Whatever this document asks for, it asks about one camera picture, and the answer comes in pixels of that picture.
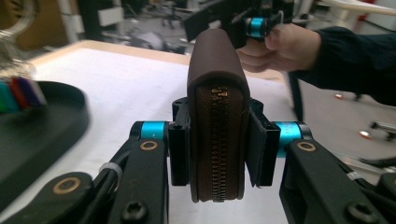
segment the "zipper teeth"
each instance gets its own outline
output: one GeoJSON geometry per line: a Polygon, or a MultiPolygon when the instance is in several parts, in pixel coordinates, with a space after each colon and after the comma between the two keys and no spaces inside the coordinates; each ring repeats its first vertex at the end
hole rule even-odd
{"type": "Polygon", "coordinates": [[[217,86],[211,92],[211,156],[213,202],[224,202],[226,190],[228,88],[217,86]]]}

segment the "screw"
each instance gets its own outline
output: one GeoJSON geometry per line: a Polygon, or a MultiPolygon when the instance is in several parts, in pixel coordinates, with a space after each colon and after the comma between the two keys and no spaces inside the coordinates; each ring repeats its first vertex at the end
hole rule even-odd
{"type": "Polygon", "coordinates": [[[55,194],[70,193],[81,184],[81,180],[77,177],[71,176],[59,181],[53,188],[52,192],[55,194]]]}
{"type": "Polygon", "coordinates": [[[307,142],[299,142],[297,143],[297,147],[301,150],[309,152],[317,150],[317,148],[313,144],[307,142]]]}
{"type": "Polygon", "coordinates": [[[346,210],[359,223],[378,223],[378,216],[365,203],[352,203],[346,210]]]}
{"type": "Polygon", "coordinates": [[[124,223],[140,223],[148,215],[148,208],[141,202],[129,202],[125,205],[121,213],[124,223]]]}
{"type": "Polygon", "coordinates": [[[140,144],[140,149],[150,151],[152,149],[157,148],[157,146],[158,146],[158,143],[156,143],[154,141],[146,141],[146,142],[140,144]]]}

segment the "white table surface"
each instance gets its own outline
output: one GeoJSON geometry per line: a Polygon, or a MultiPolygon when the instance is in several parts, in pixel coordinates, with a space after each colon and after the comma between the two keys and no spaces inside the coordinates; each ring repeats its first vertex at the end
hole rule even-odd
{"type": "MultiPolygon", "coordinates": [[[[2,214],[0,221],[28,204],[52,178],[69,172],[93,177],[127,140],[137,120],[171,120],[171,104],[187,95],[189,57],[104,43],[79,43],[32,61],[35,79],[84,91],[91,121],[83,137],[2,214]]],[[[279,78],[279,73],[259,76],[279,78]]],[[[295,120],[287,88],[279,82],[247,78],[251,96],[264,103],[269,120],[295,120]]],[[[246,178],[243,200],[193,203],[190,188],[170,187],[170,223],[287,223],[278,190],[284,160],[276,162],[274,185],[253,189],[246,178]]]]}

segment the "black tray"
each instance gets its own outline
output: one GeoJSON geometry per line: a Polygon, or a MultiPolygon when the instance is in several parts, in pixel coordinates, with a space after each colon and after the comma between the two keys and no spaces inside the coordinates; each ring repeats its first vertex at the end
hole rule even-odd
{"type": "Polygon", "coordinates": [[[58,82],[38,85],[47,106],[0,115],[0,211],[73,146],[89,124],[82,91],[58,82]]]}

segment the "finger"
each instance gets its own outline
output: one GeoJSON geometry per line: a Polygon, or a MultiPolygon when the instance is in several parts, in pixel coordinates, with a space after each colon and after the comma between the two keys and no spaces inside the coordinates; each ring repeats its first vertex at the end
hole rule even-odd
{"type": "Polygon", "coordinates": [[[267,64],[262,64],[261,66],[252,66],[246,63],[241,63],[242,68],[251,73],[259,73],[268,69],[267,64]]]}
{"type": "Polygon", "coordinates": [[[251,55],[253,57],[260,57],[267,54],[270,50],[264,46],[262,42],[254,39],[248,39],[247,43],[238,51],[245,53],[246,55],[251,55]]]}
{"type": "Polygon", "coordinates": [[[266,63],[265,56],[254,57],[254,56],[245,54],[244,52],[241,52],[241,51],[237,51],[237,54],[239,56],[239,60],[241,61],[241,63],[249,64],[251,66],[260,66],[260,65],[266,63]]]}

